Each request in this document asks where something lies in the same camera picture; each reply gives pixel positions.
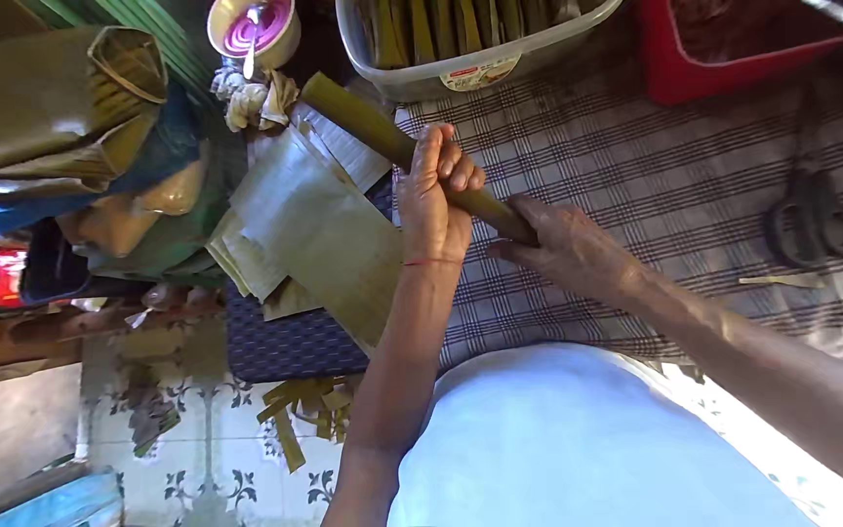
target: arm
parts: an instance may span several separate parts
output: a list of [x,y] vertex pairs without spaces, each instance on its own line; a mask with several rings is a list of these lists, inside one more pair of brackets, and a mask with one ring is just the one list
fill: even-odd
[[451,301],[470,244],[466,212],[448,206],[439,179],[481,188],[483,170],[450,141],[453,126],[429,126],[411,174],[397,182],[407,263],[380,345],[360,384],[340,477],[322,525],[385,525],[398,469],[428,412]]
[[843,477],[843,361],[675,285],[618,245],[577,207],[517,196],[542,248],[490,247],[564,289],[636,314],[704,372]]

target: pink liquid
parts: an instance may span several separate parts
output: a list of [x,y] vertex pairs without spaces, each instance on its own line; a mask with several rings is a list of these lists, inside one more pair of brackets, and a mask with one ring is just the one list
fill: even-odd
[[[291,16],[291,0],[272,0],[262,10],[259,29],[256,31],[256,51],[268,46],[285,27]],[[223,48],[231,54],[244,54],[252,43],[253,24],[245,16],[245,11],[229,25],[223,38]]]

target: stack of banana leaves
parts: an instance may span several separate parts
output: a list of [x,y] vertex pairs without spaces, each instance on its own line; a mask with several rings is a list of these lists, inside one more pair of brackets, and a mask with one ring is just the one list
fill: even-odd
[[419,66],[512,42],[596,0],[357,0],[375,67]]

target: black scissors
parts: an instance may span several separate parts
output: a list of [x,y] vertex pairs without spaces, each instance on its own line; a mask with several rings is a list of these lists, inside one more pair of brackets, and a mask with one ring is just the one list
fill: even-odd
[[821,109],[808,84],[798,114],[795,166],[786,198],[766,213],[766,243],[784,265],[814,267],[843,256],[843,205],[831,175],[822,170],[818,141]]

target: label on container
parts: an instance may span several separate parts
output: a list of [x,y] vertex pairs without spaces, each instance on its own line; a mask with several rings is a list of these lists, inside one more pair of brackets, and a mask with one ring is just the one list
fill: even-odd
[[441,82],[455,92],[469,92],[486,88],[494,82],[505,79],[512,68],[519,64],[520,56],[522,54],[501,58],[480,66],[451,71],[451,73],[441,75]]

